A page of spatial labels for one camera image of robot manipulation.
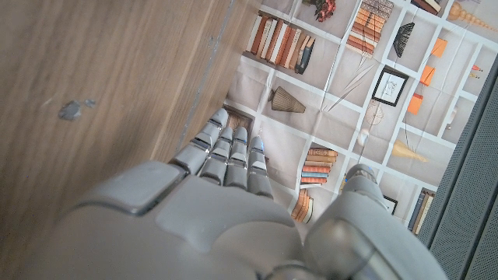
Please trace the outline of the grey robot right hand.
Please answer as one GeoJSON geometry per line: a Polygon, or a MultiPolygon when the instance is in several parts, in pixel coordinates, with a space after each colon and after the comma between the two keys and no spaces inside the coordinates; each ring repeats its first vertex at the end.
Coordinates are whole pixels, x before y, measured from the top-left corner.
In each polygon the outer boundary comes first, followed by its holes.
{"type": "Polygon", "coordinates": [[[168,163],[148,161],[84,194],[21,279],[443,279],[388,211],[372,170],[301,236],[275,203],[259,137],[217,110],[168,163]]]}

